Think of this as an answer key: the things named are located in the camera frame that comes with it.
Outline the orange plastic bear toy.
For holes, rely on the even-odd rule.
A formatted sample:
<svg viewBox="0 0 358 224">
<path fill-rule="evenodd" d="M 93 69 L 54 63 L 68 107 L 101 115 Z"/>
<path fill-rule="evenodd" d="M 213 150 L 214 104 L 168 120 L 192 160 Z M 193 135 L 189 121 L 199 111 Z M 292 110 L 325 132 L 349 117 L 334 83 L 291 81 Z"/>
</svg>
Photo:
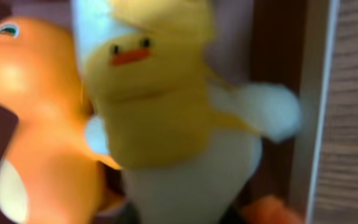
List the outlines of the orange plastic bear toy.
<svg viewBox="0 0 358 224">
<path fill-rule="evenodd" d="M 107 178 L 118 166 L 85 139 L 93 112 L 69 30 L 25 16 L 0 21 L 0 106 L 18 119 L 0 160 L 8 219 L 83 224 L 123 206 Z"/>
</svg>

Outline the white yellow plush duck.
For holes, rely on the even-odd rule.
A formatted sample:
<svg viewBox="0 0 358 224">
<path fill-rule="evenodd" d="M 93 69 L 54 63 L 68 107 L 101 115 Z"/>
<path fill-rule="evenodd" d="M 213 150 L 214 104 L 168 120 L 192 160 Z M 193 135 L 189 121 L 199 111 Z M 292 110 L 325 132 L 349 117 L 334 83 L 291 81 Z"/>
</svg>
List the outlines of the white yellow plush duck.
<svg viewBox="0 0 358 224">
<path fill-rule="evenodd" d="M 253 1 L 71 2 L 95 117 L 86 138 L 121 169 L 139 223 L 221 223 L 262 141 L 301 123 L 283 85 L 249 80 Z"/>
</svg>

